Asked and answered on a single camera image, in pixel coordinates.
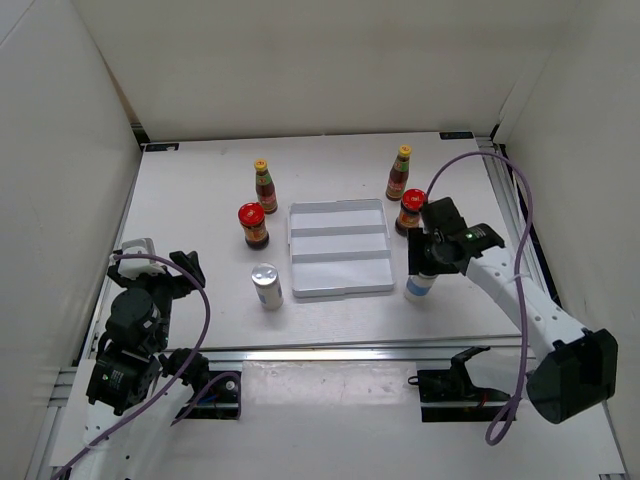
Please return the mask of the white silver-cap shaker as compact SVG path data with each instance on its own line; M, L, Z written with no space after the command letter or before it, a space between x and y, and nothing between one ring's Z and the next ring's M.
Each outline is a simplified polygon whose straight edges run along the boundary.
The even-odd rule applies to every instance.
M437 275L423 273L409 275L405 284L404 297L411 302L423 301L437 278Z
M277 310L283 304L283 294L277 268L269 263L257 264L251 272L251 280L263 308Z

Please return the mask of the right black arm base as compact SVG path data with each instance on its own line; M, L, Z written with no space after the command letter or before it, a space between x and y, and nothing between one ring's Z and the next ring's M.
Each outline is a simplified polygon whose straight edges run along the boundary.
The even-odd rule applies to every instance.
M418 368L407 379L418 389L423 423L491 422L511 398L509 387L491 387L491 379L474 382L468 363L490 352L489 346L467 348L451 359L447 368Z

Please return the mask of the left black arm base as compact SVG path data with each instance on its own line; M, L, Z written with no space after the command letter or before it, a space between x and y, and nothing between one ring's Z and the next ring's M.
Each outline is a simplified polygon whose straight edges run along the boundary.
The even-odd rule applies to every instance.
M241 417L241 362L210 362L208 373L179 410L175 421L229 420Z

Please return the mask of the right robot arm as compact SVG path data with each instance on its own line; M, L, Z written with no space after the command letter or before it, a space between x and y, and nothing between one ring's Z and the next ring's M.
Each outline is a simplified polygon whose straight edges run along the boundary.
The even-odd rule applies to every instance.
M495 302L536 356L526 397L543 418L559 424L614 395L618 343L608 330L562 310L520 273L503 238L485 223L467 225L451 198L424 203L421 217L408 232L410 275L461 274Z

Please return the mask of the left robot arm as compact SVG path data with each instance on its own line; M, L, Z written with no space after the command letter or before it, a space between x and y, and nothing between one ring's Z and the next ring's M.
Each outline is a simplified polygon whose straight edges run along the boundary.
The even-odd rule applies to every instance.
M211 304L198 253L174 251L165 259L122 248L113 252L107 277L123 292L112 303L86 395L90 405L110 407L117 422L60 467L55 479L67 479L90 448L150 409L173 384L188 400L202 398L210 386L207 372L191 365L211 323ZM204 305L201 333L169 382L149 396L151 383L161 375L162 362L157 355L168 345L172 303L193 291L200 294Z

